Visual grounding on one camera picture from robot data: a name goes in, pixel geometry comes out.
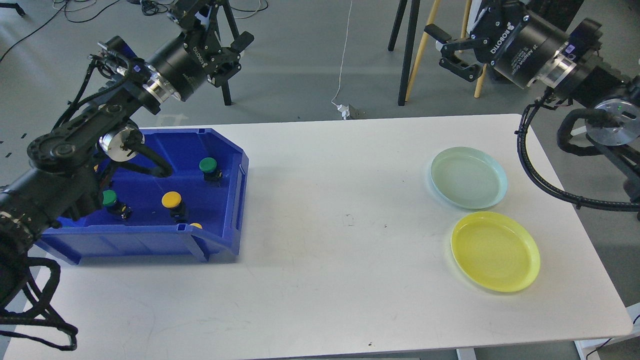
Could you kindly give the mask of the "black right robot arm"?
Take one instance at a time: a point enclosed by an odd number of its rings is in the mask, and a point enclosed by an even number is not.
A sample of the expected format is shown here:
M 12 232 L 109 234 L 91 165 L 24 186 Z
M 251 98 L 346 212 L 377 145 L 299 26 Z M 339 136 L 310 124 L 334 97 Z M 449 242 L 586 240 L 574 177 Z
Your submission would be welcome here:
M 545 85 L 515 132 L 519 161 L 535 186 L 578 209 L 639 212 L 639 150 L 631 146 L 639 137 L 639 78 L 622 75 L 600 57 L 600 23 L 585 19 L 566 33 L 519 0 L 488 0 L 466 38 L 454 39 L 434 23 L 424 30 L 441 44 L 439 65 L 466 81 L 475 81 L 487 65 L 520 88 Z M 578 157 L 606 157 L 626 178 L 628 202 L 569 193 L 533 166 L 527 134 L 535 115 L 574 103 L 580 107 L 558 127 L 558 148 Z

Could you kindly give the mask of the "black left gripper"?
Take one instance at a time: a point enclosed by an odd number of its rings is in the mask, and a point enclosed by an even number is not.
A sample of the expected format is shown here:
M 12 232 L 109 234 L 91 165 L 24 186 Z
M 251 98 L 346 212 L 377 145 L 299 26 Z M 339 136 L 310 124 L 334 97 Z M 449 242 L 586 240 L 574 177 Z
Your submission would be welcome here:
M 175 0 L 167 17 L 182 34 L 158 48 L 148 59 L 148 89 L 157 98 L 187 101 L 202 85 L 220 88 L 241 69 L 240 59 L 255 37 L 244 31 L 229 47 L 212 53 L 213 43 L 198 39 L 199 32 L 219 34 L 219 0 Z

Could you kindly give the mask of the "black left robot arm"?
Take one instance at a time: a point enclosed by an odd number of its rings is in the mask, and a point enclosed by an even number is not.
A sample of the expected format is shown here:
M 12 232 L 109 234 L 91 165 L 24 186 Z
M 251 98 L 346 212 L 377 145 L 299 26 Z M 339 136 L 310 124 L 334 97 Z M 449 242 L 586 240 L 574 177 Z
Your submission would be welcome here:
M 27 147 L 30 170 L 1 191 L 1 324 L 53 328 L 69 344 L 3 330 L 60 351 L 77 349 L 78 329 L 64 321 L 51 300 L 61 267 L 28 252 L 59 218 L 77 221 L 105 207 L 103 192 L 119 169 L 156 178 L 174 170 L 144 143 L 131 116 L 141 108 L 157 114 L 168 98 L 186 101 L 202 84 L 222 88 L 241 70 L 242 52 L 254 35 L 240 33 L 227 0 L 174 0 L 167 16 L 180 34 L 150 59 L 138 57 L 119 36 L 90 55 L 83 83 L 52 130 Z

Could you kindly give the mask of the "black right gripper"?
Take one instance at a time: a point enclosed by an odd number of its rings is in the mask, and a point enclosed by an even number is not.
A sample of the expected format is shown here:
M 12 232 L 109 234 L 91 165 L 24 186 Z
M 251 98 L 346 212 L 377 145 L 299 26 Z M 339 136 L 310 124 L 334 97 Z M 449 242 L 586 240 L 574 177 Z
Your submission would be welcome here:
M 487 64 L 519 88 L 529 86 L 569 39 L 560 28 L 518 0 L 487 0 L 471 29 L 471 38 L 453 39 L 434 23 L 426 25 L 424 32 L 441 44 L 441 68 L 466 82 L 475 82 L 485 73 L 482 65 L 446 54 L 474 49 L 478 62 Z

